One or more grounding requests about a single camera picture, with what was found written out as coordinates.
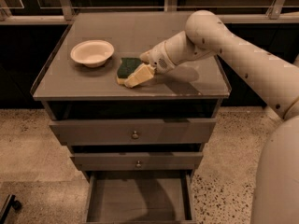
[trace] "white bowl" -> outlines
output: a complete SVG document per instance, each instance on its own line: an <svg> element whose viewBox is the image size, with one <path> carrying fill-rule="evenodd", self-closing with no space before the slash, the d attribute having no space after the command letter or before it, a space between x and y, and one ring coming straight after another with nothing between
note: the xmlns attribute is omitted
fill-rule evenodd
<svg viewBox="0 0 299 224"><path fill-rule="evenodd" d="M114 48L110 43L102 40L90 40L74 46L71 58L77 63L94 68L103 65L113 52Z"/></svg>

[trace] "dresser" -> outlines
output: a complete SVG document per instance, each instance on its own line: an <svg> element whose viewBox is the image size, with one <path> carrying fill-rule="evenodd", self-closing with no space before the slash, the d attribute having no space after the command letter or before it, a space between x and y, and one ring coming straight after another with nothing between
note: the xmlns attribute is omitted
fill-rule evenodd
<svg viewBox="0 0 299 224"><path fill-rule="evenodd" d="M218 58L183 63L133 89L116 82L121 58L138 57L177 34L189 15L79 13L37 78L35 100L90 183L83 222L196 223L192 176L231 90ZM113 45L104 66L70 59L86 40Z"/></svg>

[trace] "floor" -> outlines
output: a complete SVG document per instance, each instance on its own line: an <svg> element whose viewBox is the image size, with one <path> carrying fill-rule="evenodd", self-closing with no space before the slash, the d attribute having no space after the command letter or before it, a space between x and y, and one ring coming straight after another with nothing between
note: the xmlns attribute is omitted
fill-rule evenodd
<svg viewBox="0 0 299 224"><path fill-rule="evenodd" d="M249 224L255 173L281 120L260 107L222 107L192 180L198 224ZM49 128L44 110L0 110L0 206L22 203L6 223L80 223L88 182Z"/></svg>

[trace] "drawer knob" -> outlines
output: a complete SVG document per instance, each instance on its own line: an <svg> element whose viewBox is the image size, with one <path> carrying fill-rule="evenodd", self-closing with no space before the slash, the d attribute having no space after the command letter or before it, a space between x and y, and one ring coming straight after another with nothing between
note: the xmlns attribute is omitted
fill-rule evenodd
<svg viewBox="0 0 299 224"><path fill-rule="evenodd" d="M142 166L142 162L141 161L137 161L136 162L136 168L141 168Z"/></svg>
<svg viewBox="0 0 299 224"><path fill-rule="evenodd" d="M133 131L133 133L132 133L132 138L133 138L133 139L138 139L138 138L139 138L139 134L138 134L137 131Z"/></svg>

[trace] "speckled floor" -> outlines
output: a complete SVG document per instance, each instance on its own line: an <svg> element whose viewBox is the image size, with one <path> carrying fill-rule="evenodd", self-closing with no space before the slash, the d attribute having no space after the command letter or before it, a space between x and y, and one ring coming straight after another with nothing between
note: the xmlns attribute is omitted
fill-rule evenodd
<svg viewBox="0 0 299 224"><path fill-rule="evenodd" d="M88 182L51 133L44 110L0 110L0 206L7 223L80 223ZM280 124L260 107L222 107L192 181L197 223L249 224L258 159Z"/></svg>

